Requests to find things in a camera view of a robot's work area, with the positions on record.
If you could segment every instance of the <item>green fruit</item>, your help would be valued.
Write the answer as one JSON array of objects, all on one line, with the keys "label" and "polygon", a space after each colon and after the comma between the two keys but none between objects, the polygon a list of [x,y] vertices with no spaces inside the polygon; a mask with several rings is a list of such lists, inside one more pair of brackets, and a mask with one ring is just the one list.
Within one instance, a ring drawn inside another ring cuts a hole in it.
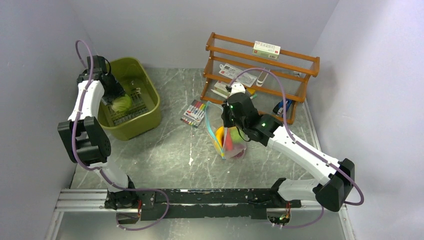
[{"label": "green fruit", "polygon": [[131,100],[131,97],[125,94],[125,96],[121,96],[113,100],[111,108],[114,112],[125,113],[132,105],[133,101]]},{"label": "green fruit", "polygon": [[237,144],[237,143],[242,143],[244,142],[243,138],[245,137],[245,134],[240,131],[240,134],[243,136],[243,138],[239,135],[239,131],[237,131],[237,128],[231,127],[229,129],[229,134],[231,135],[231,140],[233,143]]}]

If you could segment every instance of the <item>green plastic tub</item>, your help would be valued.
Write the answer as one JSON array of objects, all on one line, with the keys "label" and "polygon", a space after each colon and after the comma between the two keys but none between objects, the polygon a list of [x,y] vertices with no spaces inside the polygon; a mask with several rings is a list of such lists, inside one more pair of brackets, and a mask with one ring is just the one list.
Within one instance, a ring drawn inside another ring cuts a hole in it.
[{"label": "green plastic tub", "polygon": [[140,62],[124,57],[110,62],[112,74],[132,98],[132,107],[124,113],[114,112],[100,103],[98,122],[117,139],[128,141],[161,123],[161,99]]}]

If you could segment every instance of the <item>wooden rack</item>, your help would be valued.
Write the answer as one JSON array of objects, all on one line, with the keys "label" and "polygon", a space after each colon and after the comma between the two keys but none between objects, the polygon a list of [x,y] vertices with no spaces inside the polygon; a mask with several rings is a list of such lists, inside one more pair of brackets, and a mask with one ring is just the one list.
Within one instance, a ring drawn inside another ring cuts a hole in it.
[{"label": "wooden rack", "polygon": [[[210,34],[206,43],[206,51],[209,51],[209,59],[203,70],[203,77],[206,78],[206,84],[200,95],[200,99],[216,104],[221,104],[223,102],[222,100],[206,96],[211,81],[221,81],[227,84],[231,82],[230,78],[219,74],[220,64],[228,63],[241,70],[254,67],[267,67],[271,69],[272,73],[280,78],[286,98],[295,101],[293,107],[290,108],[291,117],[287,119],[287,123],[292,124],[295,120],[298,102],[303,103],[305,101],[309,78],[311,76],[316,77],[320,71],[320,58],[281,49],[278,60],[272,60],[253,55],[252,48],[254,44],[254,42],[218,35],[214,32]],[[274,82],[275,84],[273,79],[269,79],[267,82]],[[266,86],[265,83],[263,86],[257,86],[254,83],[251,88],[278,97],[282,96],[279,87],[272,87],[269,86],[269,84],[268,86]],[[282,117],[275,117],[280,121],[283,120]]]}]

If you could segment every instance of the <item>robotic arm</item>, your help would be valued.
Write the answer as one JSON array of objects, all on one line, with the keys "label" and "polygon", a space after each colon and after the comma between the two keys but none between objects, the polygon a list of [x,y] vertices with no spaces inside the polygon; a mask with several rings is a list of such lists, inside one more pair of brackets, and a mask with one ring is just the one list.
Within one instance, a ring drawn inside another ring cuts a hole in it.
[{"label": "robotic arm", "polygon": [[[283,124],[271,115],[260,115],[252,100],[246,95],[244,86],[236,82],[231,85],[230,96],[223,103],[221,118],[224,127],[237,127],[250,140],[270,146],[306,169],[314,179],[290,180],[280,183],[278,194],[286,201],[311,200],[318,201],[326,209],[337,212],[342,207],[353,185],[342,174],[331,167],[339,168],[352,180],[355,176],[355,165],[345,158],[343,161],[325,155],[308,143],[295,136],[289,136]],[[306,151],[307,147],[315,154],[324,158],[327,163]]]},{"label": "robotic arm", "polygon": [[[90,68],[91,61],[89,57],[87,57],[87,62],[88,68]],[[111,155],[111,143],[105,131],[103,131],[102,126],[97,121],[100,102],[110,105],[115,99],[125,95],[123,87],[110,72],[110,65],[109,72],[107,71],[106,62],[107,60],[102,56],[93,56],[93,81],[87,90],[86,85],[89,81],[88,70],[85,70],[79,75],[77,79],[78,97],[75,107],[68,121],[59,123],[57,130],[69,158],[72,162],[77,163],[73,153],[72,128],[79,112],[80,99],[83,92],[86,91],[80,117],[76,125],[76,152],[84,164],[83,167],[93,169],[107,185],[105,208],[116,210],[135,206],[139,198],[135,191],[125,191],[110,184],[112,182],[126,189],[135,188],[131,179],[113,160],[108,159]]]}]

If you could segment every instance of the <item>gray marble floor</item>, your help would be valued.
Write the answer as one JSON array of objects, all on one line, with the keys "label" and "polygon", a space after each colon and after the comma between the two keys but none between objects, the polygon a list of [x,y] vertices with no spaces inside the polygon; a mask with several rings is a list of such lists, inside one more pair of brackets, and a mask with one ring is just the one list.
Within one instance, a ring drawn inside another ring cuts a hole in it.
[{"label": "gray marble floor", "polygon": [[[249,142],[243,159],[223,160],[209,138],[204,122],[199,128],[180,121],[193,99],[200,99],[205,84],[202,69],[148,68],[161,100],[159,127],[129,141],[108,134],[116,161],[138,188],[269,188],[278,178],[311,179],[312,176],[285,155]],[[279,98],[258,93],[255,106],[272,110]],[[305,107],[299,104],[290,129],[312,144]],[[71,188],[102,189],[93,172],[77,167]]]}]

